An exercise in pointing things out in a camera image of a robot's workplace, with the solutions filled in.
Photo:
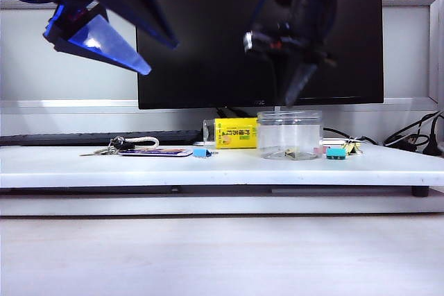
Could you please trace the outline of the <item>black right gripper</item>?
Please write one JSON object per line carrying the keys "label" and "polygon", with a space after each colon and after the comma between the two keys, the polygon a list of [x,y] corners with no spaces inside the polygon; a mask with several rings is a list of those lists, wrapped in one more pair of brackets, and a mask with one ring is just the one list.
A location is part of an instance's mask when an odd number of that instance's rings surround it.
{"label": "black right gripper", "polygon": [[286,73],[284,102],[292,106],[298,100],[305,86],[315,74],[319,64],[335,66],[335,55],[325,49],[325,36],[330,32],[327,28],[316,28],[313,35],[302,36],[294,33],[289,22],[281,22],[275,26],[253,23],[251,26],[251,56],[264,60],[275,60],[298,56],[303,62],[292,64]]}

